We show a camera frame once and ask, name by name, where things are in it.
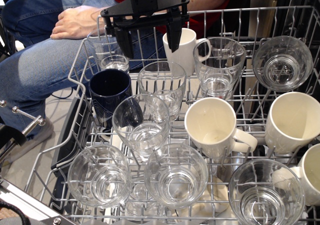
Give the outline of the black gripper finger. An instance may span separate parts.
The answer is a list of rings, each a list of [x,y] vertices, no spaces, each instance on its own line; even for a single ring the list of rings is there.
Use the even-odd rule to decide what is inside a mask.
[[[134,58],[134,51],[133,51],[133,41],[132,36],[128,30],[122,28],[116,28],[114,30],[116,40],[123,52],[123,54],[130,58]]]
[[[179,48],[182,26],[183,23],[180,18],[169,21],[166,25],[167,42],[172,53]]]

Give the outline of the person's bare hand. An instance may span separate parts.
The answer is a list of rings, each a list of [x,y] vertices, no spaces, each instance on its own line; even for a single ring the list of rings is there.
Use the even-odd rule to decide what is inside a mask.
[[[54,40],[86,38],[98,28],[98,16],[105,8],[81,5],[68,8],[58,15],[58,21],[52,29],[50,38]]]

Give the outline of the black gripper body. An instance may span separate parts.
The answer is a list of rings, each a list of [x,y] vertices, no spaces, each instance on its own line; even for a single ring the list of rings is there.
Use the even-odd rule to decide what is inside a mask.
[[[124,0],[104,9],[101,17],[108,35],[115,29],[127,31],[146,27],[165,26],[169,21],[181,19],[182,28],[189,20],[187,4],[190,0]]]

